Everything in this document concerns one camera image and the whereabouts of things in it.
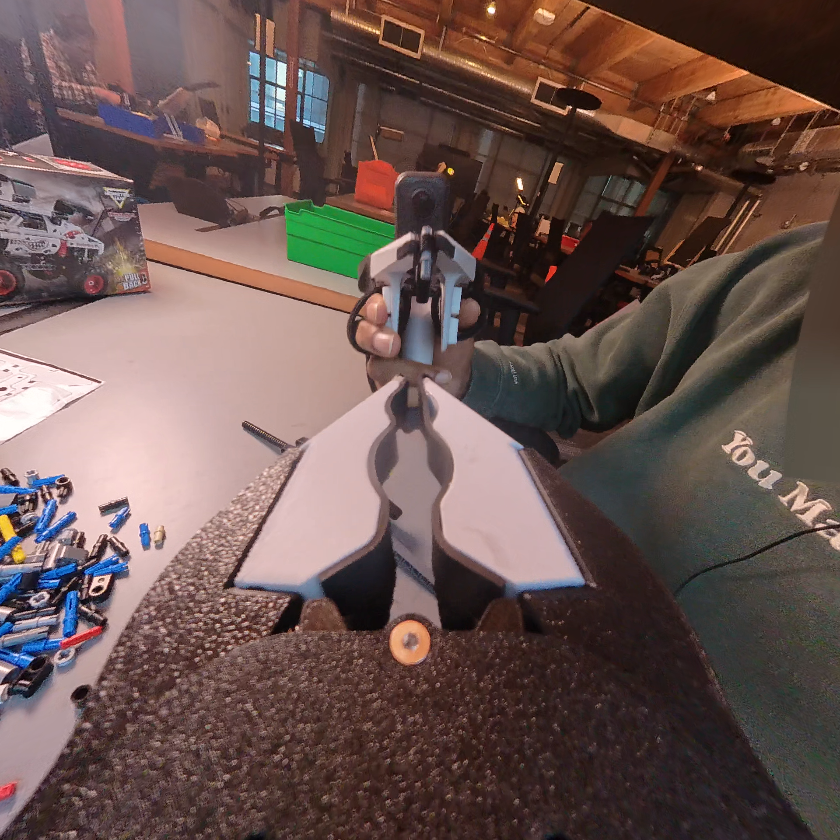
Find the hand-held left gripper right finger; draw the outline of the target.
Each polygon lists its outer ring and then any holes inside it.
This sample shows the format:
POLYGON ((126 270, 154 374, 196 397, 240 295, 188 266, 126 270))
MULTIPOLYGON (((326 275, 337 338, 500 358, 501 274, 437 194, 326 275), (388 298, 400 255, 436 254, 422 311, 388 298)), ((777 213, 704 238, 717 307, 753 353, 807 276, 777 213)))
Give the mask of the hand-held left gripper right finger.
POLYGON ((585 584, 524 447, 433 381, 423 383, 433 528, 452 559, 506 595, 585 584))

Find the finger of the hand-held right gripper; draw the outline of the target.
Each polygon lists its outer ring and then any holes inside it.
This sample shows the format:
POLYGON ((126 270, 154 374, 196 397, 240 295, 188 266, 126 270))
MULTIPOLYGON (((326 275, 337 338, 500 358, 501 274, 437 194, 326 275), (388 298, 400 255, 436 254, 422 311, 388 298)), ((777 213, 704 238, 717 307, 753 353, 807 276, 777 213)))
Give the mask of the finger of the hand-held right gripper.
POLYGON ((419 363, 434 361, 437 345, 457 343, 459 311, 476 276, 476 259, 451 237, 421 237, 419 251, 419 363))
POLYGON ((387 325, 402 336, 408 360, 419 363, 419 310, 415 285, 419 268, 419 237, 399 237, 368 258, 368 299, 381 293, 387 325))

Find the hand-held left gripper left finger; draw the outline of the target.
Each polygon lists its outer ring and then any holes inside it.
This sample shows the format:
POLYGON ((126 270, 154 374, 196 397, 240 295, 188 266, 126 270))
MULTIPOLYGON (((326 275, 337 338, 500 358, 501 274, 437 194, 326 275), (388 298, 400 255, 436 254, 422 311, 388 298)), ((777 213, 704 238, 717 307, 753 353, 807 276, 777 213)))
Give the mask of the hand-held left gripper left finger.
POLYGON ((391 381, 303 445, 237 571, 237 588, 324 595, 327 579, 388 535, 396 462, 391 381))

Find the pile of small building pieces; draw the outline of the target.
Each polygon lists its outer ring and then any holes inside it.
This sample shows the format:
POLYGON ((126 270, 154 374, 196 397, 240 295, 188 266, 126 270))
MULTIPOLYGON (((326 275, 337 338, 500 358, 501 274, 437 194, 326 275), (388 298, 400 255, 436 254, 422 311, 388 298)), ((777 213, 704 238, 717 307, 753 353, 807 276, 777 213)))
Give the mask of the pile of small building pieces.
POLYGON ((1 469, 3 706, 35 695, 104 635, 113 589, 130 572, 131 548, 120 538, 130 502, 105 516, 97 506, 103 531, 88 539, 69 507, 74 490, 66 474, 1 469))

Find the grey desk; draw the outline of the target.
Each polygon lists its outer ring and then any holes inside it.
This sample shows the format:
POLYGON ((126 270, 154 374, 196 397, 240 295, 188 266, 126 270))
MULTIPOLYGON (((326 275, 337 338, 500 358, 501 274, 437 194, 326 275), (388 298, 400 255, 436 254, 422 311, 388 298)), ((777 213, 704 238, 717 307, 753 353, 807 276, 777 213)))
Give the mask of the grey desk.
POLYGON ((160 838, 152 817, 130 814, 133 784, 157 768, 155 733, 182 716, 141 727, 140 755, 125 784, 97 761, 117 725, 168 711, 174 700, 223 746, 233 736, 277 734, 289 723, 295 682, 278 666, 281 617, 275 596, 209 589, 224 604, 186 608, 209 561, 184 573, 191 591, 167 587, 162 617, 149 631, 128 631, 133 662, 149 641, 151 669, 129 688, 107 664, 131 612, 172 564, 183 543, 276 458, 239 422, 263 420, 292 436, 318 431, 362 398, 360 363, 341 349, 338 313, 187 271, 153 266, 152 293, 101 302, 44 306, 2 320, 2 350, 54 363, 101 381, 89 395, 2 444, 2 466, 22 478, 68 474, 69 507, 94 539, 103 531, 97 504, 127 496, 133 517, 121 539, 134 551, 125 582, 108 605, 109 629, 75 665, 57 672, 33 699, 2 711, 2 838, 160 838), (139 525, 164 525, 160 548, 143 551, 139 525), (92 687, 84 708, 70 701, 92 687))

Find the orange red container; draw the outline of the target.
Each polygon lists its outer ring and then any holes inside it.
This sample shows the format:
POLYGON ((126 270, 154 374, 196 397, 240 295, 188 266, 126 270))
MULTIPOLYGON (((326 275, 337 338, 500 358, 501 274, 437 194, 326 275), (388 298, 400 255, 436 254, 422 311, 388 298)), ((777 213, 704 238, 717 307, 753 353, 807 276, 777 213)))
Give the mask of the orange red container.
POLYGON ((397 178, 396 169, 387 161, 360 161, 353 191, 355 201, 391 212, 397 178))

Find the green storage bin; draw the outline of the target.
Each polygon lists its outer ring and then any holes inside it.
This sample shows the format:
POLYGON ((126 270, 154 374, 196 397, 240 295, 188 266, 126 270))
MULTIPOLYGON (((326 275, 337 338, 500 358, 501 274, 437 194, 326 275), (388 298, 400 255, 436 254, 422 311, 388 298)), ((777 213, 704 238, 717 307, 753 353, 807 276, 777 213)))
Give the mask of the green storage bin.
POLYGON ((352 279, 366 256, 395 237, 393 224, 309 200, 287 203, 283 215, 289 261, 352 279))

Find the black office chair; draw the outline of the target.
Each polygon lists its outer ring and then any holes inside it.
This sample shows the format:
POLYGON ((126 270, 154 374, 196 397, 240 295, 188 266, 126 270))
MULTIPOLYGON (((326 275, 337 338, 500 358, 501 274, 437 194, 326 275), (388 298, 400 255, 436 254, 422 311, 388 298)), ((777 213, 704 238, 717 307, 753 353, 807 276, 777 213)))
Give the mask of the black office chair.
POLYGON ((626 257, 637 252, 654 222, 651 216, 603 214, 575 250, 539 289, 528 316, 523 344, 546 343, 567 333, 574 318, 626 257))

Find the black floor lamp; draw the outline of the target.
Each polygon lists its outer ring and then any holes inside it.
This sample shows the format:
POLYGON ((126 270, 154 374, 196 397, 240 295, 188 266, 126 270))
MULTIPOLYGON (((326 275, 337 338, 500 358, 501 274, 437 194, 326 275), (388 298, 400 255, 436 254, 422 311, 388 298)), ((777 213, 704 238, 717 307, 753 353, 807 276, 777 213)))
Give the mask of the black floor lamp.
POLYGON ((560 136, 560 141, 554 152, 552 172, 557 168, 565 145, 570 140, 575 127, 575 121, 579 111, 596 112, 602 107, 602 100, 592 93, 579 88, 563 87, 558 89, 552 98, 552 104, 557 107, 565 107, 568 110, 566 123, 560 136))

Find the person in green sweatshirt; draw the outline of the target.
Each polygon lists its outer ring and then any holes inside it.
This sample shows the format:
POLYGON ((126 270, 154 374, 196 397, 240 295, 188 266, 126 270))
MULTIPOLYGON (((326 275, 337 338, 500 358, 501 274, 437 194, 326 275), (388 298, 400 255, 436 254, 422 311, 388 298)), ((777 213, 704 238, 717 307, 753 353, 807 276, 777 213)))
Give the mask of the person in green sweatshirt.
POLYGON ((677 595, 813 834, 838 838, 838 485, 782 465, 795 350, 725 400, 680 389, 568 475, 677 595))

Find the cluttered background workbench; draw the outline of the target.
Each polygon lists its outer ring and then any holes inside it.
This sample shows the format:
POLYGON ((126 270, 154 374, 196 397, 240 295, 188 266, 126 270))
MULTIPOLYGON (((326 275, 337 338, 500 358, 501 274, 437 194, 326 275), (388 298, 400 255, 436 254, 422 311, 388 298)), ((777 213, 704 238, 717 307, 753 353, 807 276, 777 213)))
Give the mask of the cluttered background workbench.
POLYGON ((281 150, 244 138, 212 139, 205 132, 167 117, 148 118, 107 103, 97 113, 58 108, 65 132, 78 135, 83 153, 108 159, 103 166, 128 177, 135 192, 149 201, 162 201, 169 181, 177 176, 201 182, 229 181, 234 196, 256 196, 266 186, 266 172, 280 161, 281 150))

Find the white sticker sheet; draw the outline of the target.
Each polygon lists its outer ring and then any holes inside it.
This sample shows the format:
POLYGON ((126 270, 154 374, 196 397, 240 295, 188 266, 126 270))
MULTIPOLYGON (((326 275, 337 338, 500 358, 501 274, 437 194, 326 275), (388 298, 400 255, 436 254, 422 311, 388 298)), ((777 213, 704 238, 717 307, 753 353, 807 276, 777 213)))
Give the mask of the white sticker sheet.
POLYGON ((102 382, 22 355, 1 351, 1 443, 96 391, 102 382))

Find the toy truck box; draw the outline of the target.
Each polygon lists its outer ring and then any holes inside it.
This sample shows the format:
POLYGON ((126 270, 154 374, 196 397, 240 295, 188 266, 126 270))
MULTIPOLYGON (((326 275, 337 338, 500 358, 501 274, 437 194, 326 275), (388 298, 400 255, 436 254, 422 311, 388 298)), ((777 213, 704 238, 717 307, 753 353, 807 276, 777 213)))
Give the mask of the toy truck box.
POLYGON ((129 178, 88 162, 2 150, 3 308, 150 290, 129 178))

